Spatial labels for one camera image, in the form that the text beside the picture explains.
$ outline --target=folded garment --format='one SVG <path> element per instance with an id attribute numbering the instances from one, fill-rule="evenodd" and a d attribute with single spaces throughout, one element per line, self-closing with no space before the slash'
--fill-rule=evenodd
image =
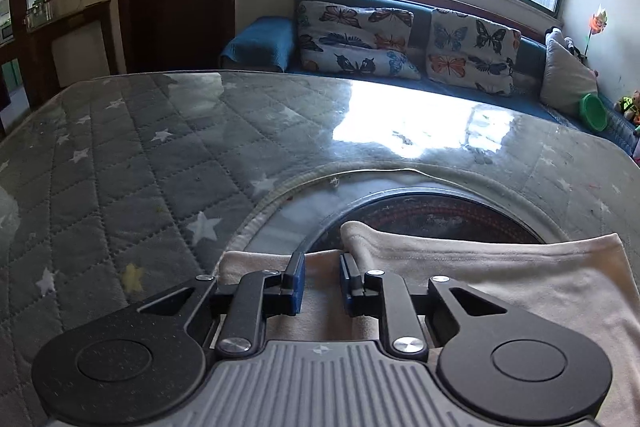
<path id="1" fill-rule="evenodd" d="M 341 235 L 362 272 L 388 270 L 420 285 L 447 275 L 586 335 L 613 367 L 613 383 L 597 419 L 604 427 L 640 425 L 640 298 L 617 234 L 554 245 L 498 245 L 394 235 L 351 221 Z M 302 312 L 269 319 L 268 338 L 377 338 L 377 320 L 344 313 L 338 255 L 332 250 L 306 256 Z M 218 275 L 223 283 L 238 282 L 247 272 L 284 269 L 287 261 L 229 251 Z"/>

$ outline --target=sofa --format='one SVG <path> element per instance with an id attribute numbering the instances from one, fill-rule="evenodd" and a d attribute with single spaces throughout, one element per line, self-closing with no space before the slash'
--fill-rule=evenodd
<path id="1" fill-rule="evenodd" d="M 302 1 L 295 0 L 292 12 Z M 261 17 L 244 29 L 229 42 L 220 56 L 220 65 L 230 70 L 276 71 L 319 76 L 340 76 L 355 80 L 380 82 L 394 86 L 419 89 L 448 96 L 456 96 L 476 102 L 488 103 L 516 110 L 559 123 L 589 134 L 608 139 L 622 148 L 629 156 L 638 156 L 638 138 L 635 127 L 622 115 L 613 110 L 610 100 L 600 96 L 606 111 L 608 124 L 602 132 L 591 132 L 576 118 L 567 117 L 540 102 L 540 89 L 545 73 L 546 47 L 529 38 L 522 37 L 513 67 L 513 92 L 511 96 L 497 96 L 468 87 L 449 86 L 430 80 L 426 71 L 425 50 L 430 38 L 431 12 L 435 7 L 403 0 L 317 0 L 361 8 L 397 8 L 414 14 L 411 35 L 408 41 L 407 57 L 420 71 L 420 80 L 398 77 L 380 77 L 362 74 L 313 73 L 302 68 L 300 54 L 296 48 L 296 21 L 293 18 Z"/>

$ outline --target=gray ribbed plate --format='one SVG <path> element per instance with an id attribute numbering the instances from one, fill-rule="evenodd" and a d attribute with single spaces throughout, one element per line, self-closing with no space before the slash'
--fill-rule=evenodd
<path id="1" fill-rule="evenodd" d="M 421 363 L 374 342 L 270 341 L 252 359 L 219 363 L 193 400 L 147 427 L 493 425 L 451 403 Z"/>

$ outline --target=plush toy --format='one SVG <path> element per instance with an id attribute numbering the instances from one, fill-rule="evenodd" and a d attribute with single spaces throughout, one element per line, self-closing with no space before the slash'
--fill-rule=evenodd
<path id="1" fill-rule="evenodd" d="M 623 96 L 620 98 L 613 108 L 625 115 L 628 121 L 640 125 L 640 91 L 637 89 L 632 96 Z"/>

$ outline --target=sofa backrest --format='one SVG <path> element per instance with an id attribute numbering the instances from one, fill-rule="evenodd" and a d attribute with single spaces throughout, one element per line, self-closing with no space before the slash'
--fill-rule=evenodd
<path id="1" fill-rule="evenodd" d="M 414 25 L 409 38 L 409 47 L 424 52 L 431 31 L 431 11 L 434 7 L 403 0 L 295 0 L 297 9 L 301 1 L 324 1 L 358 8 L 399 8 L 414 14 Z M 520 41 L 514 70 L 532 76 L 542 82 L 545 73 L 546 48 L 539 42 L 523 37 Z M 424 60 L 416 64 L 424 70 Z"/>

